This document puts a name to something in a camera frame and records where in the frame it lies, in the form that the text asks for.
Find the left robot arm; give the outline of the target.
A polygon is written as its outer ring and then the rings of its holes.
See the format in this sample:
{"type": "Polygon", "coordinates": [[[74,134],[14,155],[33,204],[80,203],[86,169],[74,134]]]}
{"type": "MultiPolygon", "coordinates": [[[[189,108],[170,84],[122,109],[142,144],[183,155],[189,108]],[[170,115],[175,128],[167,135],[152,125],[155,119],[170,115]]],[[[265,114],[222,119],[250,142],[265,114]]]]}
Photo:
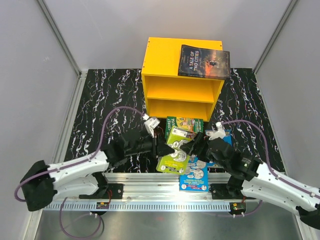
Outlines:
{"type": "Polygon", "coordinates": [[[104,173],[123,165],[128,157],[143,153],[156,159],[174,153],[174,149],[161,136],[129,131],[83,157],[56,164],[37,161],[20,181],[23,202],[30,212],[35,212],[59,199],[111,197],[113,190],[104,173]]]}

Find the dark Tale of Two Cities book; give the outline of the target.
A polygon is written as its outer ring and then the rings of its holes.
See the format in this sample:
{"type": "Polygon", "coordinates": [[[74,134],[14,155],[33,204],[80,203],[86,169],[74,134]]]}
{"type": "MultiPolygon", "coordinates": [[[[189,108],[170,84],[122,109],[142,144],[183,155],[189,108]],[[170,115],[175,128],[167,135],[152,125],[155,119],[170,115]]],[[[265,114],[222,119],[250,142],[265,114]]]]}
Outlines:
{"type": "Polygon", "coordinates": [[[226,80],[231,77],[230,52],[183,44],[177,74],[186,77],[226,80]]]}

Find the lime green 65-Storey Treehouse book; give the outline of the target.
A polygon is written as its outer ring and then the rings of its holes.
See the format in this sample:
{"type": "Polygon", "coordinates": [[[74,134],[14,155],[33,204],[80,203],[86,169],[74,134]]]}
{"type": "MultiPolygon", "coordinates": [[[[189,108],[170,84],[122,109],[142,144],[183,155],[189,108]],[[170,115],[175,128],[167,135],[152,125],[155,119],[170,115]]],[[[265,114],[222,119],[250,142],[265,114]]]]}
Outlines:
{"type": "Polygon", "coordinates": [[[160,157],[156,170],[168,174],[185,174],[190,156],[181,150],[181,146],[189,143],[195,136],[195,132],[174,126],[166,141],[166,145],[174,152],[160,157]]]}

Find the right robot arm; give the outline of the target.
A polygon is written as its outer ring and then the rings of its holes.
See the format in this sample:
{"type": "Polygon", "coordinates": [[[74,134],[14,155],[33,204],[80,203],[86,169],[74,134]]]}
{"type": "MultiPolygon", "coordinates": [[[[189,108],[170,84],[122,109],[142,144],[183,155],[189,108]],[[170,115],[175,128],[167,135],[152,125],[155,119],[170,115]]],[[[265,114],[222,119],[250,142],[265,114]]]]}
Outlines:
{"type": "Polygon", "coordinates": [[[267,163],[244,154],[220,137],[211,140],[199,132],[180,149],[203,162],[214,162],[230,174],[229,197],[254,198],[281,207],[315,229],[320,228],[320,190],[300,183],[270,168],[267,163]]]}

